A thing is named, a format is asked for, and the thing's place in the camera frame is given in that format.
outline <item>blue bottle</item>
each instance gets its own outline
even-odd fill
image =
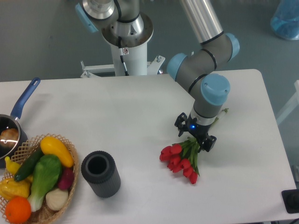
[[[275,34],[287,40],[299,40],[299,0],[281,0],[271,27]]]

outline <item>radish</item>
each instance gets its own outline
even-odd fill
[[[57,183],[57,186],[61,190],[66,190],[73,184],[74,179],[75,175],[73,171],[70,168],[65,168],[63,170],[60,180]]]

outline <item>light blue joint cap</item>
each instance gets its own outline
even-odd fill
[[[174,81],[176,80],[178,69],[186,57],[187,55],[179,53],[175,55],[172,59],[170,59],[167,65],[167,73],[170,75],[171,78],[173,78]]]
[[[90,19],[85,14],[84,10],[82,9],[82,7],[80,6],[79,3],[75,6],[75,10],[76,10],[76,13],[77,13],[79,19],[81,20],[81,22],[83,23],[83,25],[89,32],[91,32],[91,33],[98,32],[98,29],[90,21]]]
[[[228,38],[230,39],[233,45],[233,53],[232,53],[232,57],[230,58],[233,59],[240,51],[240,44],[238,39],[233,34],[228,33],[226,34],[226,36],[228,36]]]
[[[201,82],[202,96],[214,106],[223,105],[228,98],[229,91],[229,81],[219,74],[207,75]]]

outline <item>white table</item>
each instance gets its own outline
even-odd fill
[[[191,185],[159,161],[180,142],[174,126],[194,100],[168,75],[42,80],[20,120],[29,138],[61,134],[80,162],[103,150],[115,159],[121,188],[98,198],[81,173],[71,205],[58,223],[235,224],[298,218],[281,191],[295,189],[262,75],[222,71],[231,83],[229,113],[210,134],[214,148],[199,154],[200,178]],[[0,113],[9,114],[29,81],[0,83]]]

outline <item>cucumber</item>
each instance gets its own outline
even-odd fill
[[[14,181],[19,182],[26,179],[33,173],[39,159],[44,156],[42,149],[39,147],[33,154],[31,154],[21,165],[14,175]]]

